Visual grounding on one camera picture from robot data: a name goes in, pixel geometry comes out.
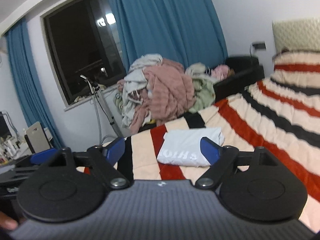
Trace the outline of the person's hand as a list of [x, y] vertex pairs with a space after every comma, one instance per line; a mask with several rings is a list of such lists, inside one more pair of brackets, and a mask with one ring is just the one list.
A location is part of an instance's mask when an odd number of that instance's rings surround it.
[[15, 230], [18, 227], [18, 223], [5, 213], [0, 212], [0, 227], [5, 230]]

